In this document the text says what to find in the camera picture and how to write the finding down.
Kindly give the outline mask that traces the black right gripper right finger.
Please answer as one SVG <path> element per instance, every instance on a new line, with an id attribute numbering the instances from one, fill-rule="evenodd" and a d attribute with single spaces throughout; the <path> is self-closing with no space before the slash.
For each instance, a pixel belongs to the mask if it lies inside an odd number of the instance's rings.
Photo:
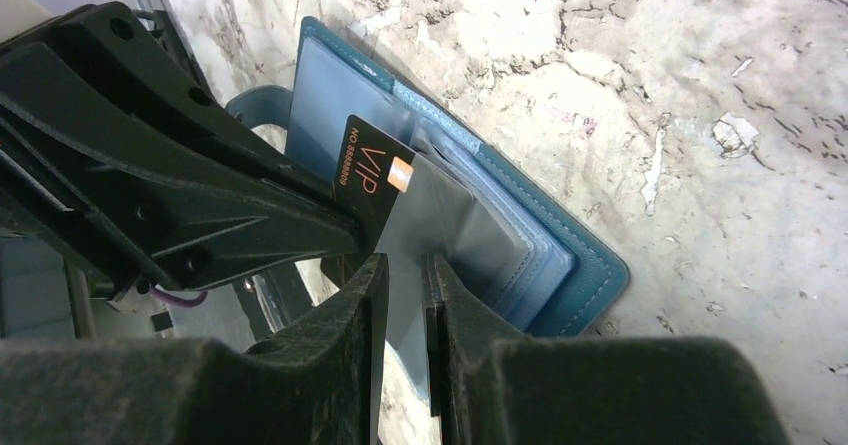
<path id="1" fill-rule="evenodd" d="M 710 337 L 534 338 L 423 260 L 431 411 L 446 444 L 785 444 L 751 364 Z"/>

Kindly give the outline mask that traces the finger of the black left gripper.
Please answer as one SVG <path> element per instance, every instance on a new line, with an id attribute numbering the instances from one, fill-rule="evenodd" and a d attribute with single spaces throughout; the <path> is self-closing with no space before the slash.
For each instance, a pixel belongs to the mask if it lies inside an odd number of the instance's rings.
<path id="1" fill-rule="evenodd" d="M 278 153 L 217 103 L 125 4 L 86 4 L 1 42 L 45 44 L 87 84 L 180 146 L 241 176 L 336 211 L 328 186 Z"/>
<path id="2" fill-rule="evenodd" d="M 103 274 L 199 291 L 356 251 L 328 192 L 199 90 L 98 89 L 43 42 L 1 60 L 1 221 Z"/>

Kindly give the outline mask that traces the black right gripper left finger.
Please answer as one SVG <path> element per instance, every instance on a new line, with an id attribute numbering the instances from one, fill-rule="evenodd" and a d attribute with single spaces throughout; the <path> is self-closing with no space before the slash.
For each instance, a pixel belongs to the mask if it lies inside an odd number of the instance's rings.
<path id="1" fill-rule="evenodd" d="M 5 444 L 373 444 L 389 263 L 369 257 L 290 326 L 214 339 L 1 344 Z"/>

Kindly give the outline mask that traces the blue card holder wallet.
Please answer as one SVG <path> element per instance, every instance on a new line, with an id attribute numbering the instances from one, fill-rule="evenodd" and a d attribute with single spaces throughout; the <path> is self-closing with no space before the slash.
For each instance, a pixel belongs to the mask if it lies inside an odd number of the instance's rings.
<path id="1" fill-rule="evenodd" d="M 324 181 L 339 164 L 349 116 L 404 143 L 421 138 L 427 155 L 480 193 L 529 246 L 520 275 L 487 300 L 531 335 L 579 335 L 628 284 L 625 262 L 577 218 L 466 125 L 317 18 L 301 23 L 293 87 L 253 88 L 227 111 L 247 127 L 283 128 L 286 157 Z"/>

